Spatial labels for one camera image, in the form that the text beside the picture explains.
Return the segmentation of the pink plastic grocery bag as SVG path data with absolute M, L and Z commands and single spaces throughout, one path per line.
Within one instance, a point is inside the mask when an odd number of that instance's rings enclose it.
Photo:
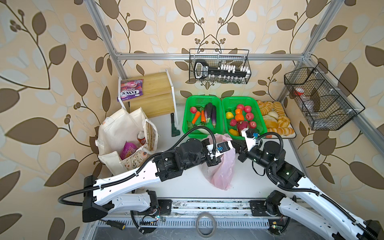
M 221 157 L 221 162 L 212 167 L 206 163 L 200 166 L 200 170 L 205 179 L 214 187 L 221 190 L 228 190 L 234 175 L 236 162 L 236 150 L 231 149 L 225 152 Z

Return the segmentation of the cream canvas tote bag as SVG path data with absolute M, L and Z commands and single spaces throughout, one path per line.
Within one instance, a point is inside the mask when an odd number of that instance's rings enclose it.
M 158 146 L 158 130 L 139 108 L 120 109 L 99 127 L 95 144 L 99 160 L 116 176 L 140 167 Z

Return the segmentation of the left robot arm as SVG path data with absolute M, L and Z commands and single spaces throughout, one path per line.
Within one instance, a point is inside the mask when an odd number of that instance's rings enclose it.
M 188 139 L 188 134 L 184 134 L 171 148 L 151 155 L 136 169 L 105 179 L 86 177 L 82 189 L 60 196 L 58 202 L 82 207 L 83 222 L 94 222 L 122 208 L 124 205 L 118 201 L 123 194 L 180 177 L 184 171 L 201 164 L 218 165 L 220 156 L 234 149 L 232 141 L 218 143 L 209 128 L 203 129 L 210 139 Z

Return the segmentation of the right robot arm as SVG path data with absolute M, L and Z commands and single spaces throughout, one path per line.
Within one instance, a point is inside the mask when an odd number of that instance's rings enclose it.
M 327 240 L 382 240 L 380 222 L 363 220 L 349 212 L 321 191 L 302 171 L 286 162 L 284 141 L 263 142 L 268 136 L 243 129 L 244 141 L 230 141 L 228 147 L 239 154 L 239 160 L 251 160 L 264 168 L 265 176 L 277 187 L 265 199 L 265 211 L 296 220 Z

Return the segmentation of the magenta snack bag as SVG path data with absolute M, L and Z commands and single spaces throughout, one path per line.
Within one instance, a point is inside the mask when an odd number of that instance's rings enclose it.
M 120 154 L 122 160 L 130 157 L 137 151 L 138 147 L 134 143 L 126 142 Z

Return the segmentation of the red soda can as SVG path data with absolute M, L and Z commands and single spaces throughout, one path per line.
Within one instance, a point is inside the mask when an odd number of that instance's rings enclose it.
M 144 131 L 138 132 L 137 134 L 137 140 L 138 142 L 143 146 L 146 144 L 146 136 Z

